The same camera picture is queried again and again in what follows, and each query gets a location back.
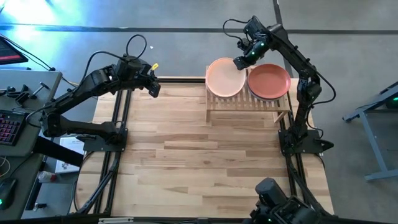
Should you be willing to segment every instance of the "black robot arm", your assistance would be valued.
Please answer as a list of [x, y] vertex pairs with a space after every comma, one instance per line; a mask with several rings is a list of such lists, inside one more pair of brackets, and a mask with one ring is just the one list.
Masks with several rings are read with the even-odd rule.
[[[284, 154], [299, 153], [299, 149], [305, 137], [308, 136], [307, 116], [312, 104], [322, 91], [320, 76], [309, 58], [305, 58], [287, 37], [287, 32], [282, 25], [264, 27], [256, 16], [247, 23], [243, 32], [250, 36], [242, 39], [238, 47], [244, 51], [244, 55], [234, 59], [239, 70], [254, 65], [268, 50], [277, 50], [293, 66], [298, 73], [297, 101], [298, 110], [293, 125], [282, 134], [284, 135], [282, 152]], [[317, 152], [325, 151], [333, 147], [333, 143], [321, 140], [317, 131], [311, 133], [314, 144], [317, 144]]]
[[52, 100], [45, 105], [40, 123], [44, 136], [59, 137], [64, 134], [92, 134], [100, 136], [107, 143], [120, 141], [120, 135], [112, 122], [102, 124], [70, 121], [61, 114], [72, 109], [92, 96], [105, 93], [115, 94], [119, 90], [149, 90], [154, 98], [158, 96], [160, 85], [154, 75], [152, 65], [147, 62], [125, 55], [117, 65], [95, 70], [85, 77], [74, 90]]

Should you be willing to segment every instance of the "light wood surface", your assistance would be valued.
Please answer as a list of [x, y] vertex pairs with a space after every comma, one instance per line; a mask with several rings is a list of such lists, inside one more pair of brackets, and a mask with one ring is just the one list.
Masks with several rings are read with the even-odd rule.
[[[297, 107], [296, 84], [293, 79], [290, 95]], [[254, 187], [266, 177], [290, 194], [272, 113], [214, 111], [207, 123], [205, 95], [204, 83], [163, 83], [158, 98], [133, 93], [113, 216], [248, 217], [257, 202]], [[114, 99], [99, 98], [93, 122], [111, 120]], [[94, 153], [82, 167], [79, 207], [98, 185], [103, 156]], [[319, 158], [303, 155], [303, 163], [308, 186], [333, 213]]]

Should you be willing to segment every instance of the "desk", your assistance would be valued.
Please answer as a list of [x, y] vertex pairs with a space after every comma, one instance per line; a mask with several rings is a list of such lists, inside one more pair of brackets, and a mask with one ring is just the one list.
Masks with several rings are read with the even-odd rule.
[[[296, 86], [293, 79], [294, 110]], [[110, 94], [100, 97], [93, 122], [110, 121], [114, 101]], [[158, 98], [133, 93], [112, 216], [245, 218], [265, 177], [290, 194], [272, 113], [215, 111], [211, 123], [205, 115], [204, 83], [163, 83]], [[79, 207], [98, 185], [103, 156], [94, 153], [81, 169]], [[303, 155], [303, 163], [309, 188], [333, 213], [319, 158]]]
[[[37, 94], [36, 100], [27, 100], [24, 105], [32, 109], [41, 108], [45, 102], [53, 98], [58, 84], [60, 83], [62, 74], [60, 72], [38, 72], [38, 71], [27, 71], [27, 70], [0, 70], [0, 77], [3, 82], [0, 83], [0, 88], [7, 88], [7, 86], [13, 86], [19, 91], [22, 88], [22, 84], [29, 87], [29, 91], [35, 91], [39, 87], [39, 82], [45, 83], [50, 87], [50, 90], [42, 90]], [[4, 110], [11, 110], [18, 105], [15, 104], [13, 98], [6, 96], [0, 96], [0, 108]], [[16, 146], [12, 149], [17, 150], [21, 147], [33, 149], [37, 136], [39, 135], [40, 129], [27, 125], [21, 135], [21, 138]], [[8, 146], [0, 146], [1, 150], [8, 150]], [[11, 164], [11, 169], [5, 177], [9, 177], [9, 174], [25, 160], [25, 157], [10, 157], [7, 156], [8, 161]], [[13, 204], [7, 209], [0, 211], [0, 220], [17, 220], [22, 216], [22, 212], [25, 209], [26, 201], [29, 197], [32, 185], [37, 177], [39, 167], [42, 163], [43, 155], [34, 154], [28, 161], [22, 165], [19, 170], [14, 174], [14, 177], [18, 180], [15, 199]], [[7, 168], [7, 164], [0, 168], [2, 171]]]

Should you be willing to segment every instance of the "gray desk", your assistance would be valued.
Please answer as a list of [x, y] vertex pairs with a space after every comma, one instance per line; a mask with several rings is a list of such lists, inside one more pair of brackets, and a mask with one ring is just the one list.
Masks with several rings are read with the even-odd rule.
[[[39, 71], [26, 71], [26, 70], [0, 70], [0, 89], [6, 88], [7, 86], [13, 86], [19, 91], [22, 88], [22, 84], [29, 87], [30, 91], [35, 91], [39, 87], [39, 82], [45, 83], [50, 87], [50, 90], [42, 90], [37, 95], [36, 100], [27, 100], [24, 106], [39, 109], [43, 107], [44, 103], [49, 99], [53, 98], [58, 85], [60, 83], [62, 74], [60, 72], [39, 72]], [[18, 105], [15, 104], [14, 99], [6, 96], [0, 96], [0, 109], [10, 110]], [[0, 145], [0, 156], [2, 150], [13, 150], [18, 149], [31, 151], [34, 147], [37, 136], [39, 135], [40, 129], [27, 125], [22, 133], [18, 143], [14, 147], [1, 146]], [[11, 164], [11, 169], [5, 177], [9, 177], [9, 174], [25, 160], [25, 157], [11, 157], [7, 156], [8, 161]], [[34, 154], [26, 161], [14, 174], [14, 178], [18, 180], [15, 199], [12, 205], [4, 211], [0, 211], [0, 220], [15, 220], [20, 219], [25, 209], [26, 201], [29, 198], [32, 185], [37, 177], [39, 167], [42, 163], [43, 155]], [[0, 170], [5, 172], [7, 164], [0, 167]]]

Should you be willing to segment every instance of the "yellow tag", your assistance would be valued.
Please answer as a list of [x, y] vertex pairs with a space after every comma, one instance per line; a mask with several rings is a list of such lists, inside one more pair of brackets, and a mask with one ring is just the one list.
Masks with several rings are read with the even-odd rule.
[[158, 63], [155, 63], [155, 64], [152, 66], [152, 71], [154, 71], [157, 67], [159, 67], [159, 64], [158, 64]]

